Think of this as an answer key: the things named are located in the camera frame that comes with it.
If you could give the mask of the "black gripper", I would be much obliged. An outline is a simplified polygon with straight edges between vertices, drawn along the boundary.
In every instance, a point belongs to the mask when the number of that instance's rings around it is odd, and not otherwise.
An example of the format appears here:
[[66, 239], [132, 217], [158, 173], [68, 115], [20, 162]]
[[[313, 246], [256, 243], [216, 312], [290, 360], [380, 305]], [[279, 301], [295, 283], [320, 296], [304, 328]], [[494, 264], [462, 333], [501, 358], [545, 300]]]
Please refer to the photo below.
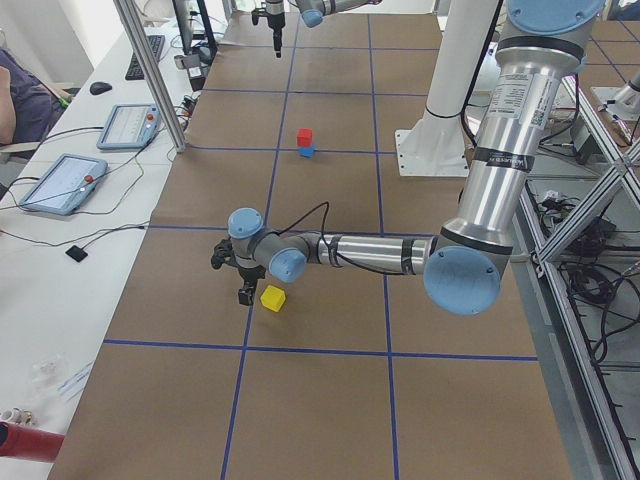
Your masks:
[[210, 260], [214, 270], [223, 265], [235, 268], [243, 279], [243, 286], [238, 290], [238, 302], [243, 306], [253, 306], [256, 287], [260, 279], [265, 278], [265, 268], [253, 260], [235, 254], [230, 238], [221, 240], [213, 248]]
[[282, 29], [286, 25], [284, 1], [265, 0], [259, 7], [251, 11], [252, 23], [256, 26], [260, 18], [267, 20], [268, 26], [273, 30], [273, 49], [277, 58], [282, 57]]

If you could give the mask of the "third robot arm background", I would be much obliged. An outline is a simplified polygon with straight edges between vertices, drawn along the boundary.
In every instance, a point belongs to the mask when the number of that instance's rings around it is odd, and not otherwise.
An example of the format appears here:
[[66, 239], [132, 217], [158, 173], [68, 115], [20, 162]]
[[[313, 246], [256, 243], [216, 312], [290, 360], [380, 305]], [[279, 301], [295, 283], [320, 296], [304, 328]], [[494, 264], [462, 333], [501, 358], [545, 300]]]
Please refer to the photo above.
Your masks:
[[639, 118], [639, 72], [621, 87], [591, 88], [599, 111], [612, 120], [635, 122]]

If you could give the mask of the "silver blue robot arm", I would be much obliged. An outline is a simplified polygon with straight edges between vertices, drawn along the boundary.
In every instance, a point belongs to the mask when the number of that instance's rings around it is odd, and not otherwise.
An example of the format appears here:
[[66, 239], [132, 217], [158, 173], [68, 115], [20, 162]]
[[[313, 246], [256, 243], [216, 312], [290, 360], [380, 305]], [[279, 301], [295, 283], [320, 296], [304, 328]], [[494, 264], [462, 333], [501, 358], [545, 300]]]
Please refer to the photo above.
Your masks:
[[[304, 24], [308, 28], [320, 25], [324, 18], [337, 13], [350, 11], [365, 5], [377, 5], [379, 1], [365, 0], [297, 0], [291, 4], [298, 10]], [[286, 25], [284, 2], [280, 0], [262, 1], [260, 6], [251, 11], [251, 22], [254, 26], [265, 18], [272, 31], [273, 50], [276, 58], [282, 57], [283, 29]]]
[[579, 71], [602, 9], [599, 1], [510, 1], [496, 51], [500, 76], [480, 123], [457, 214], [425, 240], [292, 234], [268, 228], [251, 208], [234, 211], [228, 237], [216, 245], [214, 268], [243, 278], [249, 305], [259, 279], [291, 283], [308, 264], [353, 266], [378, 274], [419, 275], [442, 309], [475, 315], [497, 299], [512, 253], [509, 235], [519, 196], [561, 80]]

